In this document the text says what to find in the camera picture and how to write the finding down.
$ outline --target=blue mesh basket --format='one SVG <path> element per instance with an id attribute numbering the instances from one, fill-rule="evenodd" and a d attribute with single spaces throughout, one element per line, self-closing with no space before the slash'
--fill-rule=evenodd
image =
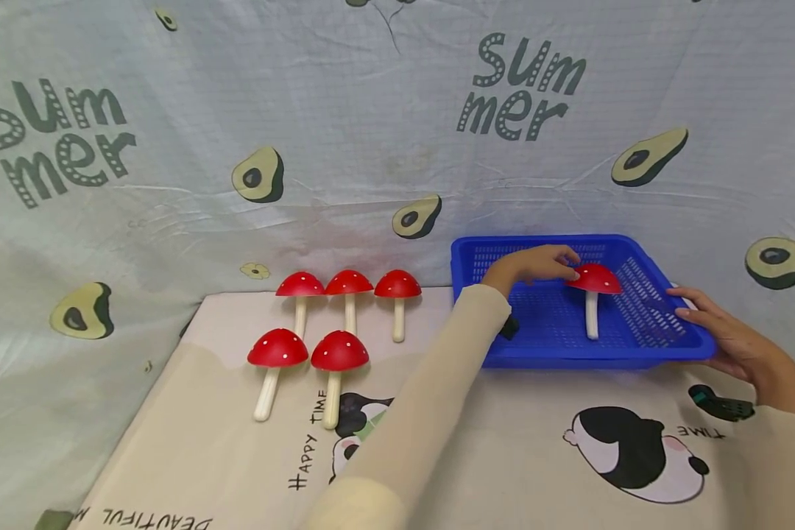
<path id="1" fill-rule="evenodd" d="M 451 246 L 453 298 L 480 283 L 491 264 L 507 253 L 538 245 L 569 245 L 583 263 L 612 270 L 624 292 L 598 297 L 597 341 L 586 337 L 586 294 L 561 280 L 516 284 L 509 295 L 520 330 L 511 341 L 498 336 L 486 368 L 622 369 L 667 361 L 701 361 L 716 351 L 712 336 L 678 319 L 682 299 L 665 290 L 669 280 L 636 241 L 615 234 L 490 236 L 461 238 Z"/>

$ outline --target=fabric backdrop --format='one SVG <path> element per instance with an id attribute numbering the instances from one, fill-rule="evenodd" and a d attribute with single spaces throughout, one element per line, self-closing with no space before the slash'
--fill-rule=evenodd
<path id="1" fill-rule="evenodd" d="M 795 0 L 0 0 L 0 529 L 79 506 L 203 296 L 531 233 L 795 356 Z"/>

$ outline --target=toy mushroom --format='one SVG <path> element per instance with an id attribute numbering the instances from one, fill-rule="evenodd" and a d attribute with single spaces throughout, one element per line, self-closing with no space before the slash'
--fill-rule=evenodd
<path id="1" fill-rule="evenodd" d="M 268 370 L 262 381 L 256 409 L 253 411 L 254 420 L 264 422 L 271 415 L 280 368 L 293 367 L 306 361 L 308 357 L 306 345 L 293 331 L 285 328 L 272 329 L 259 337 L 247 355 L 247 362 L 257 367 L 266 367 Z"/>
<path id="2" fill-rule="evenodd" d="M 403 301 L 421 295 L 421 286 L 418 281 L 406 270 L 391 270 L 378 281 L 376 289 L 374 289 L 374 295 L 395 300 L 392 340 L 394 342 L 403 342 L 403 330 L 405 327 L 403 323 Z"/>
<path id="3" fill-rule="evenodd" d="M 339 396 L 342 394 L 342 372 L 362 367 L 368 362 L 368 350 L 349 331 L 333 331 L 312 350 L 312 366 L 329 372 L 327 397 L 321 425 L 335 429 L 339 423 Z"/>
<path id="4" fill-rule="evenodd" d="M 283 280 L 276 295 L 294 297 L 294 333 L 303 339 L 306 331 L 306 299 L 310 296 L 324 296 L 324 285 L 314 275 L 298 270 Z"/>
<path id="5" fill-rule="evenodd" d="M 598 295 L 621 294 L 621 284 L 612 270 L 599 263 L 584 264 L 575 269 L 580 278 L 565 285 L 586 291 L 586 336 L 598 340 Z"/>
<path id="6" fill-rule="evenodd" d="M 356 335 L 356 295 L 374 289 L 368 278 L 357 270 L 344 269 L 327 284 L 326 294 L 345 296 L 345 330 Z"/>

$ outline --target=panda illustration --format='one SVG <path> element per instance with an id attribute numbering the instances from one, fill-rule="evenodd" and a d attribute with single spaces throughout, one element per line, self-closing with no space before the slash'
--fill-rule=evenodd
<path id="1" fill-rule="evenodd" d="M 336 425 L 339 439 L 333 445 L 331 484 L 336 479 L 336 475 L 344 469 L 347 461 L 356 453 L 359 445 L 380 422 L 386 409 L 392 405 L 392 401 L 393 397 L 388 400 L 372 400 L 356 392 L 345 392 L 339 398 L 339 423 Z"/>
<path id="2" fill-rule="evenodd" d="M 704 489 L 710 468 L 657 420 L 621 407 L 579 412 L 563 436 L 605 481 L 644 501 L 677 504 Z"/>

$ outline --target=beige mat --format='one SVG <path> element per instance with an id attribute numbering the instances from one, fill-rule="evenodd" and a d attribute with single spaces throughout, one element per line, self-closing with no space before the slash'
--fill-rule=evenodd
<path id="1" fill-rule="evenodd" d="M 326 380 L 310 367 L 284 370 L 269 422 L 251 419 L 263 373 L 247 352 L 264 331 L 292 327 L 290 303 L 207 297 L 71 529 L 293 529 L 387 412 L 450 300 L 449 288 L 426 289 L 408 307 L 401 345 L 390 303 L 362 297 L 358 334 L 371 364 L 346 377 L 340 424 L 326 431 Z M 315 306 L 310 348 L 342 326 L 340 300 Z M 720 395 L 750 397 L 744 385 L 676 367 L 483 372 L 413 530 L 739 528 L 737 440 L 731 423 L 688 397 L 701 378 Z"/>

